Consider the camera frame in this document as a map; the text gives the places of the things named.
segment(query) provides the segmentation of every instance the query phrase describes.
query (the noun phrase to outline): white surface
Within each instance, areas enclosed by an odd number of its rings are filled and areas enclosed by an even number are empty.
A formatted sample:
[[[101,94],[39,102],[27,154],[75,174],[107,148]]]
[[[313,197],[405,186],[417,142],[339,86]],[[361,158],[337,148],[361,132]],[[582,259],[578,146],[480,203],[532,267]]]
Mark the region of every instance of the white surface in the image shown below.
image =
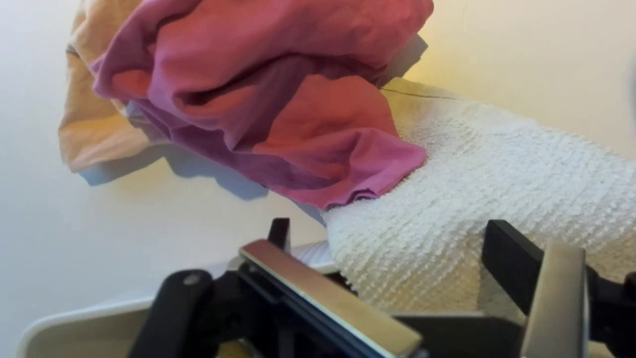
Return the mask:
[[[291,215],[291,239],[321,237],[293,205],[244,201],[196,160],[152,162],[91,188],[59,162],[69,3],[0,0],[0,357],[29,323],[210,265]],[[456,90],[636,158],[633,3],[437,3],[425,62],[409,78]],[[252,190],[240,182],[232,188]]]

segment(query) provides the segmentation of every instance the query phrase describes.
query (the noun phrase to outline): white terry cloth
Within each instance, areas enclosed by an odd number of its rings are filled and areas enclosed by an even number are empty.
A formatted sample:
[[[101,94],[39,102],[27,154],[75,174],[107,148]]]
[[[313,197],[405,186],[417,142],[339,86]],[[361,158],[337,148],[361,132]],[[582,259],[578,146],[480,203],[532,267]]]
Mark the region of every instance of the white terry cloth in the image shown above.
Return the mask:
[[[395,82],[399,134],[429,162],[379,199],[323,213],[341,275],[389,311],[480,309],[480,245],[504,219],[538,247],[582,245],[601,277],[636,269],[636,166],[470,100]]]

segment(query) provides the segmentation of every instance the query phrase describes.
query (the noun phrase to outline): pink cloth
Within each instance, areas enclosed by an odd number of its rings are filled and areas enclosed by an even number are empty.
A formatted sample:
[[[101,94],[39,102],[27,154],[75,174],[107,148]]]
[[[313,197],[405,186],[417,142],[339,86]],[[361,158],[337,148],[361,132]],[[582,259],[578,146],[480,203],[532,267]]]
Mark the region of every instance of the pink cloth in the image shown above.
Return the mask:
[[[425,162],[371,84],[429,0],[144,0],[93,64],[170,142],[327,209]]]

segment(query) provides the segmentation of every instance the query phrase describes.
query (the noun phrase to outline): cloth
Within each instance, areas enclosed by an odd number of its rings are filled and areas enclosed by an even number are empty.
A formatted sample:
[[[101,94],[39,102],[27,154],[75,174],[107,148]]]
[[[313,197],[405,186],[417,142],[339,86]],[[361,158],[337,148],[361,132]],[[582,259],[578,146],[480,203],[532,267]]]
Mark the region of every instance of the cloth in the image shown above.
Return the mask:
[[[172,144],[311,207],[395,188],[425,152],[397,138],[373,80],[429,0],[144,0],[93,64]]]
[[[138,0],[81,0],[67,44],[67,88],[59,126],[59,152],[71,172],[132,158],[160,142],[142,118],[119,102],[93,94],[89,64],[107,50],[117,28]]]
[[[399,136],[429,160],[377,199],[323,211],[333,263],[361,299],[506,317],[478,261],[488,219],[538,247],[584,247],[609,281],[636,269],[636,164],[439,90],[393,82],[383,94]]]

